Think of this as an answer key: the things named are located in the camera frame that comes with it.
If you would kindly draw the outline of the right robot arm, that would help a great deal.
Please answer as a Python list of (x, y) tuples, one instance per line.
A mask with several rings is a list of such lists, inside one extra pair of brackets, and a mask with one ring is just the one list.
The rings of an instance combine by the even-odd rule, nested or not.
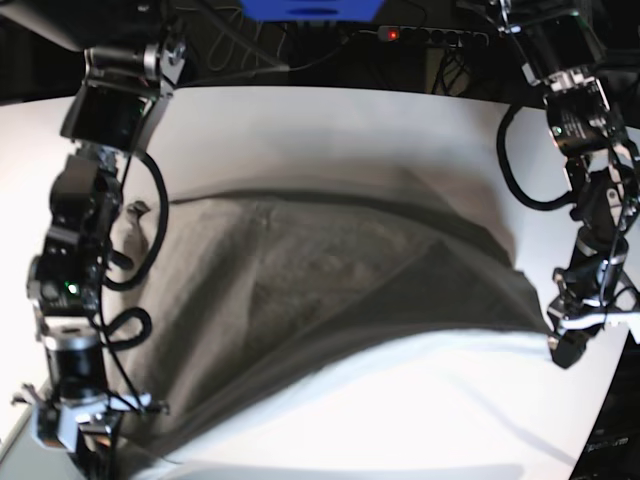
[[(132, 307), (106, 321), (102, 294), (137, 287), (167, 231), (168, 193), (147, 147), (185, 65), (184, 28), (160, 1), (5, 1), (1, 13), (85, 61), (61, 127), (77, 147), (51, 187), (51, 223), (26, 283), (49, 387), (24, 385), (15, 401), (30, 406), (36, 443), (66, 453), (85, 479), (114, 479), (123, 417), (168, 411), (135, 388), (110, 387), (106, 361), (145, 342), (152, 320)], [(110, 238), (126, 179), (117, 163), (131, 159), (149, 170), (160, 201), (158, 231), (140, 264)]]

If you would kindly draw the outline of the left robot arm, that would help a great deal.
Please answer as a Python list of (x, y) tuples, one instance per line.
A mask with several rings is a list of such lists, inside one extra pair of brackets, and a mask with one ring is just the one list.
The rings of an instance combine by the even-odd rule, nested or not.
[(557, 296), (547, 308), (552, 361), (573, 366), (588, 342), (616, 321), (639, 317), (639, 290), (625, 272), (627, 234), (639, 217), (639, 149), (598, 75), (605, 50), (574, 1), (467, 1), (465, 8), (507, 37), (527, 82), (543, 93), (555, 146), (565, 157), (568, 192), (529, 197), (508, 161), (506, 134), (520, 111), (511, 105), (498, 127), (498, 163), (512, 195), (541, 212), (569, 207), (580, 228), (569, 264), (553, 272)]

